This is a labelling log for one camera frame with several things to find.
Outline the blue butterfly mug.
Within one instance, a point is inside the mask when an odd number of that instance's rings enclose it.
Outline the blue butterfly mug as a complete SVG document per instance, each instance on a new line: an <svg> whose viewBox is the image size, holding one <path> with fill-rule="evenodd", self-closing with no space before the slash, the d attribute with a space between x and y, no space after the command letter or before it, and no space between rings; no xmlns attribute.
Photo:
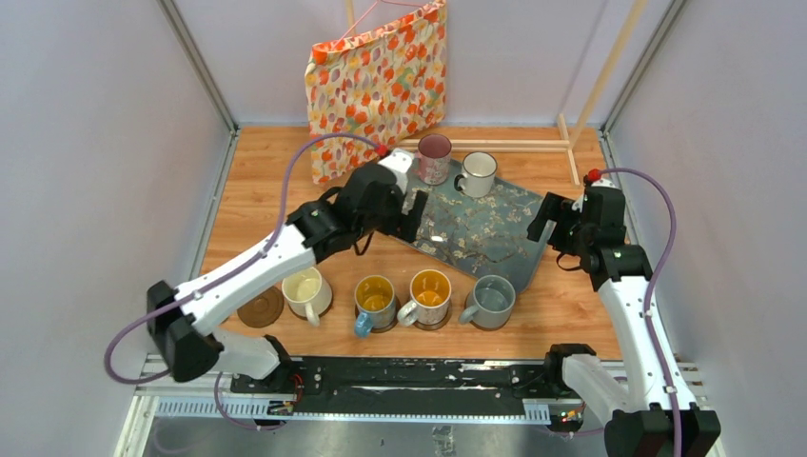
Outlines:
<svg viewBox="0 0 807 457"><path fill-rule="evenodd" d="M366 311L383 311L398 301L392 283L384 276L371 275L362 279L354 289L355 307ZM384 327L391 319L389 314L373 318L374 327Z"/></svg>

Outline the white floral mug yellow inside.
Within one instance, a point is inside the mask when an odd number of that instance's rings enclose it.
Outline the white floral mug yellow inside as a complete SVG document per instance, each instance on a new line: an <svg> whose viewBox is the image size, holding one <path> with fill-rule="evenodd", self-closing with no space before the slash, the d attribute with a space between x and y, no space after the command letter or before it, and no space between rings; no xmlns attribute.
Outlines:
<svg viewBox="0 0 807 457"><path fill-rule="evenodd" d="M448 277L435 269L416 273L409 283L409 300L397 313L398 322L411 327L416 321L435 324L451 315L452 286Z"/></svg>

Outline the cream ribbed mug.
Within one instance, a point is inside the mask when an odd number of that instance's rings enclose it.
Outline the cream ribbed mug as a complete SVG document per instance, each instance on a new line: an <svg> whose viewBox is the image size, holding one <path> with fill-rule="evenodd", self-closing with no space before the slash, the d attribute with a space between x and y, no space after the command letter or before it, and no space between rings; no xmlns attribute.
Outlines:
<svg viewBox="0 0 807 457"><path fill-rule="evenodd" d="M321 324L319 314L333 298L330 284L316 268L307 268L286 277L281 291L292 312L305 313L313 327Z"/></svg>

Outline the grey ceramic mug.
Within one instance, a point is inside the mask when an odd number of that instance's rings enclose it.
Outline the grey ceramic mug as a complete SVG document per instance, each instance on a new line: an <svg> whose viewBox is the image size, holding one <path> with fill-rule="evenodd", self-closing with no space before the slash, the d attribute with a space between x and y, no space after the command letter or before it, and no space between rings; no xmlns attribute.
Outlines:
<svg viewBox="0 0 807 457"><path fill-rule="evenodd" d="M502 328L508 322L517 293L513 285L499 275L485 275L468 293L458 321L485 331Z"/></svg>

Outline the brown round coaster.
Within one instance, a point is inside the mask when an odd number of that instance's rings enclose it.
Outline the brown round coaster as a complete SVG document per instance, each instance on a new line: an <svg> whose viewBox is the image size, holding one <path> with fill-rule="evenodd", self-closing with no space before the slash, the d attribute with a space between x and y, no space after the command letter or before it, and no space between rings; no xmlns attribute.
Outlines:
<svg viewBox="0 0 807 457"><path fill-rule="evenodd" d="M265 328L277 321L285 307L285 299L276 287L265 290L237 310L237 316L250 328Z"/></svg>
<svg viewBox="0 0 807 457"><path fill-rule="evenodd" d="M334 300L333 300L333 298L331 298L328 306L322 310L322 312L319 314L319 317L322 318L323 316L328 314L331 311L331 309L333 308L333 304L334 304ZM304 321L307 320L307 315L305 313L295 313L295 316L297 318L299 318L299 319L304 320Z"/></svg>
<svg viewBox="0 0 807 457"><path fill-rule="evenodd" d="M421 329L421 330L424 330L424 331L435 331L435 330L438 330L440 328L443 328L450 321L450 319L451 319L451 316L449 314L445 314L445 316L442 318L442 320L435 323L435 324L424 324L424 323L422 323L420 321L416 321L413 324L413 326L415 328L418 328L418 329Z"/></svg>
<svg viewBox="0 0 807 457"><path fill-rule="evenodd" d="M398 325L397 320L397 313L401 308L401 304L396 301L395 304L385 308L383 311L366 311L360 306L356 306L355 316L356 321L354 324L354 332L360 338L365 338L371 333L384 333L390 331L394 327ZM384 317L386 314L391 316L389 323L384 327L374 327L373 318L381 316Z"/></svg>

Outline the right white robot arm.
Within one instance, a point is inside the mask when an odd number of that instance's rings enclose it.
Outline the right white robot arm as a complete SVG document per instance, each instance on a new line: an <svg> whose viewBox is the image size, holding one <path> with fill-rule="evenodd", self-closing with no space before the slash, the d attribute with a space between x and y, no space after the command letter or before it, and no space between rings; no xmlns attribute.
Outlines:
<svg viewBox="0 0 807 457"><path fill-rule="evenodd" d="M625 383L617 381L586 344L558 344L545 361L549 393L574 391L604 426L610 456L705 456L721 426L682 377L650 289L655 272L645 250L628 244L625 197L609 181L576 200L548 193L527 229L560 255L574 256L590 278L617 334Z"/></svg>

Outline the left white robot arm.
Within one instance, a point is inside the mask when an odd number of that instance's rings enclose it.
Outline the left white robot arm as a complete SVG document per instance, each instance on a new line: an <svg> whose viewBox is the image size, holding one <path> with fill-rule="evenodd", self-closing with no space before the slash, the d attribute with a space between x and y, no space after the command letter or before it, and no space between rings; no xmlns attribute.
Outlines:
<svg viewBox="0 0 807 457"><path fill-rule="evenodd" d="M245 338L219 326L267 288L335 253L357 249L375 232L413 241L427 195L417 192L412 209L404 210L412 165L412 155L396 149L355 169L344 186L302 204L267 239L221 267L176 288L164 281L152 285L148 334L167 374L189 382L228 361L265 391L284 391L292 370L279 359L275 338Z"/></svg>

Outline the pink mug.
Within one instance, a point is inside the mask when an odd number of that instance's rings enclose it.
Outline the pink mug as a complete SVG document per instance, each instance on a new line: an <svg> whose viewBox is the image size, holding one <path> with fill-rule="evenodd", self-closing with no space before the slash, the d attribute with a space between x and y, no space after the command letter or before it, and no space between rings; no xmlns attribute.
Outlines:
<svg viewBox="0 0 807 457"><path fill-rule="evenodd" d="M417 175L429 186L442 184L448 176L452 143L444 135L432 133L420 139Z"/></svg>

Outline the blue floral serving tray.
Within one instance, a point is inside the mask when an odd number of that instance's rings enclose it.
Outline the blue floral serving tray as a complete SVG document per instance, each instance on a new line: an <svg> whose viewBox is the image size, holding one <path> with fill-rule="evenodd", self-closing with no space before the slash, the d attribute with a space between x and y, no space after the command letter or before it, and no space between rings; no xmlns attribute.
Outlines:
<svg viewBox="0 0 807 457"><path fill-rule="evenodd" d="M497 177L486 195L468 197L453 187L460 167L453 160L448 179L438 186L421 181L417 165L408 172L404 209L413 208L417 192L427 194L420 226L409 246L469 276L499 275L515 291L525 291L552 229L547 227L538 241L527 238L543 196Z"/></svg>

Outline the floral fabric bag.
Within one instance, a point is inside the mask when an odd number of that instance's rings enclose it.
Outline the floral fabric bag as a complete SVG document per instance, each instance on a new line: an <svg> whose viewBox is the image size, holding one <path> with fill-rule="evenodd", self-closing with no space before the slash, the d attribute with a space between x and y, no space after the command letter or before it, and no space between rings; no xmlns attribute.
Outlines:
<svg viewBox="0 0 807 457"><path fill-rule="evenodd" d="M324 184L441 122L448 7L432 1L374 30L312 46L305 69L311 177ZM344 133L355 138L345 139Z"/></svg>

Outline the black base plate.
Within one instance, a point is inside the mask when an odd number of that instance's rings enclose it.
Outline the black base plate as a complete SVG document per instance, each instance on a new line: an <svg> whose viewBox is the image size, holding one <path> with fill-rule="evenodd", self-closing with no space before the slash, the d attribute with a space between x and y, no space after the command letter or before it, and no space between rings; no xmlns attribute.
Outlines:
<svg viewBox="0 0 807 457"><path fill-rule="evenodd" d="M264 380L238 374L232 393L288 394L301 413L398 417L556 419L581 398L549 381L540 361L388 357L296 357Z"/></svg>

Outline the aluminium rail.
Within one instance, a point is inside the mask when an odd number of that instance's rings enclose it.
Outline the aluminium rail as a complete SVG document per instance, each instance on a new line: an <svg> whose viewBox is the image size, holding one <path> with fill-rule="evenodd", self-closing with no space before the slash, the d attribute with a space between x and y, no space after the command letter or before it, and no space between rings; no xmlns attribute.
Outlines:
<svg viewBox="0 0 807 457"><path fill-rule="evenodd" d="M227 389L231 378L238 374L215 373L180 384L169 378L136 388L139 396L154 398L156 414L159 417L211 417L216 418L221 410L239 420L256 421L359 421L393 423L433 423L433 424L497 424L497 425L540 425L549 427L575 428L592 417L592 408L584 403L567 411L561 417L550 419L545 405L537 407L540 420L522 417L398 417L390 415L356 415L347 413L301 413L296 401L283 394L275 398L266 394L232 393Z"/></svg>

